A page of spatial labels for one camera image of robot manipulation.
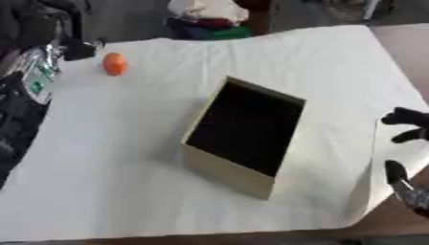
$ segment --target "open box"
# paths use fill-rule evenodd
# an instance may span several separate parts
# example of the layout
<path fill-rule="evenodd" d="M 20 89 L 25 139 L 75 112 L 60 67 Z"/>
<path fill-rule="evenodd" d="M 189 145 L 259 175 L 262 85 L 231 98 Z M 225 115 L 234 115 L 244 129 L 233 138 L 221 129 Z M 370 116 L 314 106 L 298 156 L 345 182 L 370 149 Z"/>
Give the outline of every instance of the open box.
<path fill-rule="evenodd" d="M 182 139 L 185 163 L 268 199 L 305 101 L 226 78 Z"/>

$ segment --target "white sheet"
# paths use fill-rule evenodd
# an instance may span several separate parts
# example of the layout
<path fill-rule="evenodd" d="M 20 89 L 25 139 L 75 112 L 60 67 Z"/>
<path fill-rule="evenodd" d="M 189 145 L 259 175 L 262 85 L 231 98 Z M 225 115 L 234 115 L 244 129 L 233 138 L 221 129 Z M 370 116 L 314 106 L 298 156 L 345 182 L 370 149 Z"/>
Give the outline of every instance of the white sheet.
<path fill-rule="evenodd" d="M 380 126 L 369 165 L 375 121 L 398 105 L 428 110 L 360 26 L 104 52 L 123 54 L 128 72 L 108 77 L 100 56 L 63 64 L 49 115 L 0 192 L 0 240 L 345 227 L 390 193 L 383 165 L 403 127 Z M 307 99 L 269 201 L 182 166 L 190 115 L 227 75 Z M 413 174 L 429 158 L 423 142 L 400 149 Z"/>

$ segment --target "orange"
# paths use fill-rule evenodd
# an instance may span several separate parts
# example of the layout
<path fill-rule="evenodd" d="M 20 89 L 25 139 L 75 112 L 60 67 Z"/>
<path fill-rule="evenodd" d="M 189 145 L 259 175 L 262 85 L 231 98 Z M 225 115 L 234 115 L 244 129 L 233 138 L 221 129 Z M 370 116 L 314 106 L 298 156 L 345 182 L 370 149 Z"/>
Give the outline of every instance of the orange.
<path fill-rule="evenodd" d="M 110 76 L 119 76 L 126 71 L 128 63 L 120 54 L 110 53 L 104 57 L 102 66 Z"/>

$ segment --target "cloth pile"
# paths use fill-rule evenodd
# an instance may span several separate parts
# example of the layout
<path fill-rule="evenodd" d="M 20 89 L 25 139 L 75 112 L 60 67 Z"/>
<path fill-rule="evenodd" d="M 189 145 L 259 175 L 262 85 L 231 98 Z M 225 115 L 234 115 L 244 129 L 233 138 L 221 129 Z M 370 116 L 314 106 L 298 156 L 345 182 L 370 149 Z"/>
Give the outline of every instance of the cloth pile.
<path fill-rule="evenodd" d="M 166 25 L 181 39 L 221 40 L 250 37 L 240 24 L 249 18 L 249 11 L 233 0 L 171 0 L 173 17 Z"/>

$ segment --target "floor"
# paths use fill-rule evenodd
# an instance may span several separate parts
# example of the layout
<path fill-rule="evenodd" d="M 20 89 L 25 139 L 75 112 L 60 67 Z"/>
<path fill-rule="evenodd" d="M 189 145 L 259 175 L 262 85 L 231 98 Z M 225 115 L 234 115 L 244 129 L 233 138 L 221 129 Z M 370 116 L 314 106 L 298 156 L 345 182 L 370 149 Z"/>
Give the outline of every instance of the floor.
<path fill-rule="evenodd" d="M 83 7 L 83 0 L 72 0 Z M 106 37 L 109 42 L 173 37 L 163 26 L 169 0 L 91 0 L 94 13 L 84 16 L 84 36 Z M 399 25 L 429 22 L 429 1 L 395 0 L 394 11 L 366 23 L 349 22 L 332 15 L 326 4 L 301 0 L 273 0 L 270 32 L 341 24 Z"/>

